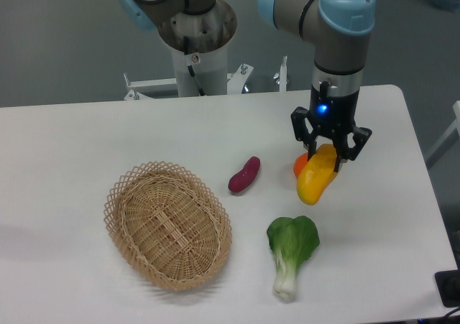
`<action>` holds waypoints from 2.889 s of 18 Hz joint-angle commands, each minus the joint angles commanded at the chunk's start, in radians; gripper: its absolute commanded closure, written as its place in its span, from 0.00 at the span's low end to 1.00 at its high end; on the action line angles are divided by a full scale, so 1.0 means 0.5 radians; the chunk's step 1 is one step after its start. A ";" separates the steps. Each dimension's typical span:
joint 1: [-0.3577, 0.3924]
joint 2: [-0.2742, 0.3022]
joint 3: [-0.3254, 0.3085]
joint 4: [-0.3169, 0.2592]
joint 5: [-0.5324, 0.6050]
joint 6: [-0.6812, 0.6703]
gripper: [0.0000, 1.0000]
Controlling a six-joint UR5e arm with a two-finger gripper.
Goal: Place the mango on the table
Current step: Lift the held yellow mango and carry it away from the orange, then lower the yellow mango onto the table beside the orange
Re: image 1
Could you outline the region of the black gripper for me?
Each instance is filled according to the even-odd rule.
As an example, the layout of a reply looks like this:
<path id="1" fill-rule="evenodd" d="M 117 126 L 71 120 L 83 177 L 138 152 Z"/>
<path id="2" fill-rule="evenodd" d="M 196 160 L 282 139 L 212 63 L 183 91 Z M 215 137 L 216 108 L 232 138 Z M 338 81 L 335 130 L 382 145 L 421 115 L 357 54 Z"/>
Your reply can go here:
<path id="1" fill-rule="evenodd" d="M 314 155 L 317 137 L 331 139 L 336 150 L 334 172 L 348 160 L 354 161 L 372 135 L 372 130 L 356 126 L 355 113 L 359 91 L 347 96 L 332 96 L 335 88 L 324 80 L 312 87 L 309 110 L 298 106 L 290 115 L 295 139 L 302 142 L 308 155 Z"/>

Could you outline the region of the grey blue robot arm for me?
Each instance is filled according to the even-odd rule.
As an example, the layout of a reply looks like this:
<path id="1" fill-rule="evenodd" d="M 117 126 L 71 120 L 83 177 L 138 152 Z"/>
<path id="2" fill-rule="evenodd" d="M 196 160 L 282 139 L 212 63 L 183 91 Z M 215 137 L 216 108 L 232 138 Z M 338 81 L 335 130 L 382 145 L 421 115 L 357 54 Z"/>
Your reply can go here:
<path id="1" fill-rule="evenodd" d="M 236 15 L 223 0 L 119 0 L 143 30 L 156 29 L 180 58 L 176 70 L 182 96 L 226 92 L 226 76 L 210 65 L 236 32 Z M 320 136 L 336 150 L 335 169 L 357 158 L 371 136 L 354 115 L 376 0 L 257 0 L 259 15 L 276 29 L 315 47 L 310 105 L 291 115 L 295 138 L 309 155 Z"/>

